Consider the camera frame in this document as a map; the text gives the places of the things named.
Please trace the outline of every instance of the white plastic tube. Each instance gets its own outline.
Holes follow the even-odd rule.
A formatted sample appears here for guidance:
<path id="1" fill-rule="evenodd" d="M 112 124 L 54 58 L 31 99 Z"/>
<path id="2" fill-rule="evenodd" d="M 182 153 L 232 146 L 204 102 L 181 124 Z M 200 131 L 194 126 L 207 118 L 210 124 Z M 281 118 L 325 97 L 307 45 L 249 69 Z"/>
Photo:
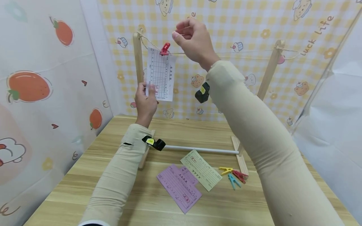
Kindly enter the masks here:
<path id="1" fill-rule="evenodd" d="M 165 148 L 167 149 L 177 149 L 177 150 L 194 150 L 201 152 L 216 152 L 216 153 L 228 153 L 228 154 L 238 154 L 238 151 L 231 151 L 231 150 L 221 150 L 221 149 L 212 149 L 212 148 L 193 148 L 193 147 L 183 147 L 183 146 L 174 146 L 174 145 L 166 145 Z"/>

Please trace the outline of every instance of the hand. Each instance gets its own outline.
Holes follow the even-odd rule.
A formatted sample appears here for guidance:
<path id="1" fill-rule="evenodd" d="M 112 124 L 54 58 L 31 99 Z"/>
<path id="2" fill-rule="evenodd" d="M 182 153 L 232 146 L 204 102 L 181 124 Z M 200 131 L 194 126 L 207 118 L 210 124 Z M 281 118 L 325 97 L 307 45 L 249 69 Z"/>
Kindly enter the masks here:
<path id="1" fill-rule="evenodd" d="M 179 22 L 176 25 L 176 31 L 172 32 L 172 38 L 190 60 L 199 63 L 206 71 L 220 60 L 212 47 L 210 34 L 205 24 L 194 18 Z"/>
<path id="2" fill-rule="evenodd" d="M 148 97 L 146 96 L 145 89 L 146 82 L 141 82 L 138 84 L 135 97 L 137 106 L 136 124 L 148 128 L 157 109 L 157 100 L 155 95 L 155 85 L 151 84 L 148 88 Z"/>

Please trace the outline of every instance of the black clip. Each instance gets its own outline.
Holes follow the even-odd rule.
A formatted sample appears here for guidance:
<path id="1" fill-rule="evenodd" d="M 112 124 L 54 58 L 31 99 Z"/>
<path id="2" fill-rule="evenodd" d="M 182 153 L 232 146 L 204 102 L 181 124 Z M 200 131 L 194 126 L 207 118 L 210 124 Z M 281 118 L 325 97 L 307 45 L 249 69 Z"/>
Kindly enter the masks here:
<path id="1" fill-rule="evenodd" d="M 205 82 L 199 91 L 195 93 L 196 99 L 200 102 L 206 102 L 209 99 L 210 86 Z"/>
<path id="2" fill-rule="evenodd" d="M 145 136 L 144 138 L 142 138 L 142 141 L 145 142 L 146 144 L 151 145 L 154 149 L 159 150 L 159 151 L 162 151 L 162 149 L 166 145 L 166 143 L 163 140 L 158 139 L 157 141 L 155 141 L 150 136 Z"/>

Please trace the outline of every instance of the wooden table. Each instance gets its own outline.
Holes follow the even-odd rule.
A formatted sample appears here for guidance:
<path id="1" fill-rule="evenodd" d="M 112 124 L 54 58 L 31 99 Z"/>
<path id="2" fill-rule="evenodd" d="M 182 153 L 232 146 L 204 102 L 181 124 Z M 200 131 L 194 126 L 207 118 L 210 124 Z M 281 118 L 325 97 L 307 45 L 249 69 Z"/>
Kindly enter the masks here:
<path id="1" fill-rule="evenodd" d="M 98 179 L 117 151 L 128 126 L 134 122 L 134 117 L 114 117 L 25 226 L 77 225 Z M 230 137 L 233 134 L 226 123 L 154 119 L 150 129 L 156 130 L 155 138 L 163 139 L 168 145 L 233 150 Z M 172 163 L 180 166 L 180 159 L 187 152 L 150 150 L 144 169 L 138 171 L 119 225 L 274 225 L 260 179 L 246 154 L 250 176 L 242 188 L 234 191 L 227 176 L 210 192 L 198 183 L 202 197 L 184 215 L 156 175 Z M 235 155 L 200 154 L 212 167 L 238 167 Z M 358 225 L 312 166 L 305 162 L 343 222 Z"/>

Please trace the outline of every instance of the checkered wall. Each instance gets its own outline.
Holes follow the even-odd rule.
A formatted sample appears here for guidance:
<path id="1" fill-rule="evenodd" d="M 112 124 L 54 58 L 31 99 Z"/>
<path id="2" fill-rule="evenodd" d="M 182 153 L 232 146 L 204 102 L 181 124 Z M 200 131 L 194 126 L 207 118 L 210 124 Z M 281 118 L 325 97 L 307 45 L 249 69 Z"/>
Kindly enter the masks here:
<path id="1" fill-rule="evenodd" d="M 278 39 L 285 40 L 286 49 L 301 52 L 291 60 L 285 58 L 296 53 L 283 52 L 264 98 L 289 129 L 361 7 L 358 0 L 99 0 L 98 4 L 129 115 L 137 114 L 132 34 L 142 28 L 143 35 L 159 48 L 170 42 L 169 51 L 182 52 L 171 32 L 182 19 L 194 17 L 206 24 L 215 51 L 243 73 L 255 94 L 271 55 L 266 50 Z M 143 59 L 145 68 L 144 47 Z M 194 97 L 205 76 L 197 63 L 178 55 L 173 102 L 161 102 L 155 117 L 224 121 L 211 101 L 200 104 Z"/>

